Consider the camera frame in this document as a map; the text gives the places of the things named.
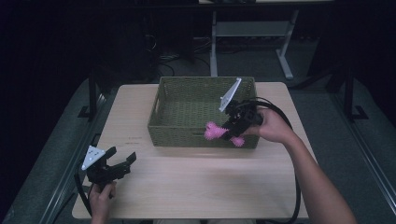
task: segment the pink stuffed toy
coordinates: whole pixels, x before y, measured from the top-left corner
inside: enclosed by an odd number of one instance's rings
[[[228,129],[221,128],[218,125],[216,125],[215,122],[209,121],[206,124],[205,138],[207,140],[221,138],[225,132],[228,132]],[[243,137],[234,137],[233,136],[230,139],[230,141],[232,141],[236,147],[241,147],[242,145],[245,144],[245,139]]]

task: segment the basket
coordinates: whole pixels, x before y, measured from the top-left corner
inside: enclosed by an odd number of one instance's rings
[[[253,77],[241,77],[233,97],[237,101],[256,97]],[[228,116],[219,111],[220,97],[236,77],[162,77],[148,121],[148,132],[155,147],[235,147],[223,139],[206,140],[205,126],[219,126]],[[242,148],[255,148],[256,135],[246,135]]]

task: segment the pink object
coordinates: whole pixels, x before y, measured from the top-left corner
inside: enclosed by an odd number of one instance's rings
[[[225,132],[228,132],[228,129],[221,128],[216,125],[215,122],[209,121],[206,124],[205,138],[207,140],[221,138]],[[232,137],[230,141],[232,141],[236,147],[241,147],[245,144],[245,139],[243,137]]]

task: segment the hand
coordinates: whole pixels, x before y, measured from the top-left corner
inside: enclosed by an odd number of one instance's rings
[[[297,137],[289,125],[272,109],[260,108],[262,125],[249,127],[244,134],[256,134],[268,141],[287,144]]]
[[[108,220],[110,211],[110,195],[116,196],[116,182],[107,184],[101,191],[99,186],[93,184],[90,197],[90,205],[92,210],[92,223],[102,224]]]

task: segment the dark background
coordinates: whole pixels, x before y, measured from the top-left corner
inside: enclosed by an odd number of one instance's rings
[[[208,12],[170,16],[162,11],[147,23],[144,13],[109,16],[78,7],[63,0],[1,3],[1,219],[69,99],[90,72],[98,74],[102,91],[122,83],[147,83],[155,78],[160,52],[145,51],[145,33],[155,33],[159,44],[173,46],[190,59],[191,37],[210,34]],[[294,37],[321,36],[307,75],[342,63],[396,124],[395,4],[390,0],[336,1],[330,12],[318,17],[321,11],[306,9],[299,15]]]

